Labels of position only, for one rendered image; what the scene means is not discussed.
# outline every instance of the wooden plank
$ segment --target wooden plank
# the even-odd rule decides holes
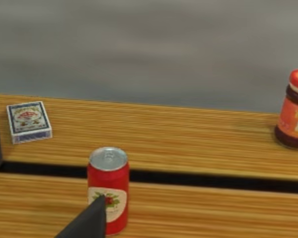
[[[0,238],[51,238],[87,204],[86,180],[0,174]],[[298,238],[298,195],[132,183],[120,238]]]
[[[5,107],[43,100],[54,138],[13,146]],[[85,166],[97,147],[126,150],[132,169],[298,179],[298,151],[276,144],[275,114],[0,95],[7,161]]]

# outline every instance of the gray wall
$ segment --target gray wall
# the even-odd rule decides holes
[[[0,93],[279,112],[298,0],[0,0]]]

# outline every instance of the jar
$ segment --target jar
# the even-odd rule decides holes
[[[291,72],[275,137],[286,147],[298,149],[298,69]]]

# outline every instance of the jar label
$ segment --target jar label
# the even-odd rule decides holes
[[[283,133],[298,138],[298,105],[288,98],[285,98],[278,127]]]
[[[126,192],[112,188],[89,187],[88,204],[91,204],[101,195],[105,196],[107,222],[113,222],[117,220],[123,214],[127,205]]]

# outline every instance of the red can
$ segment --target red can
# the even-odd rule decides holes
[[[128,221],[129,164],[116,147],[102,147],[90,155],[87,166],[88,203],[106,197],[106,235],[121,232]]]

